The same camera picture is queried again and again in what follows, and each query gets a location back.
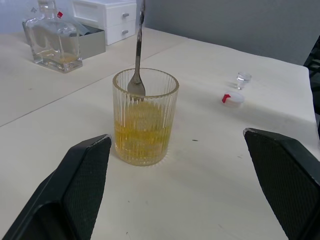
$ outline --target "glass bottle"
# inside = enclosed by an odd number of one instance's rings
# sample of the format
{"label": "glass bottle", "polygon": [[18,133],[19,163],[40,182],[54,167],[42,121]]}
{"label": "glass bottle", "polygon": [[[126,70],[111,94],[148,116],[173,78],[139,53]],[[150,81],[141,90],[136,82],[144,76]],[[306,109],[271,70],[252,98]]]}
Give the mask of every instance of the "glass bottle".
{"label": "glass bottle", "polygon": [[25,23],[34,62],[68,73],[82,67],[77,28],[58,18],[55,0],[38,0],[40,17]]}

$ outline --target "oil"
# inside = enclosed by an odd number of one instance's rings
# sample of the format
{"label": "oil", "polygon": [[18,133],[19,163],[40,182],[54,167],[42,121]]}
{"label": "oil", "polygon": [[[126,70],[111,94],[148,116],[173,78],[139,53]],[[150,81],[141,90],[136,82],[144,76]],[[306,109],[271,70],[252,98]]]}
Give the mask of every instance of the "oil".
{"label": "oil", "polygon": [[115,119],[115,149],[125,162],[148,166],[166,155],[172,123],[165,116],[161,106],[147,101],[122,110],[121,121]]}

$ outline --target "white drawer unit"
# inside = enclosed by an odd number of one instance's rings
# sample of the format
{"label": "white drawer unit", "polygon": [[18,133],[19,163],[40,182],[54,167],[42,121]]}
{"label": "white drawer unit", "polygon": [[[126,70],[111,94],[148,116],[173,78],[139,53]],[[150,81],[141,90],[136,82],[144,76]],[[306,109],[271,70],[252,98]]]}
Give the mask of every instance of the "white drawer unit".
{"label": "white drawer unit", "polygon": [[135,0],[72,0],[72,9],[80,23],[105,31],[107,45],[136,32]]}

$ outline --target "ribbed glass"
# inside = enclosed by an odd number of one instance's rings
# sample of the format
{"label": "ribbed glass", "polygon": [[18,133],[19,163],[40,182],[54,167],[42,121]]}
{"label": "ribbed glass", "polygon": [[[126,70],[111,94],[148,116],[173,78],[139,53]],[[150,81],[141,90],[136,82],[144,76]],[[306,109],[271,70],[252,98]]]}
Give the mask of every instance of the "ribbed glass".
{"label": "ribbed glass", "polygon": [[132,165],[158,163],[167,153],[179,89],[178,81],[163,71],[141,68],[146,96],[127,92],[134,69],[113,78],[115,149]]}

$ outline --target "bottle lid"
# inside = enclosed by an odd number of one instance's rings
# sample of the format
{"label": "bottle lid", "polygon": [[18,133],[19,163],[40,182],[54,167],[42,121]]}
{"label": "bottle lid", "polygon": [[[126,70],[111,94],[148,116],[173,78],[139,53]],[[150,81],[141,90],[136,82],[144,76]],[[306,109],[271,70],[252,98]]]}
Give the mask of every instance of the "bottle lid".
{"label": "bottle lid", "polygon": [[245,97],[234,91],[227,91],[222,98],[222,102],[225,106],[234,108],[240,107],[244,101]]}

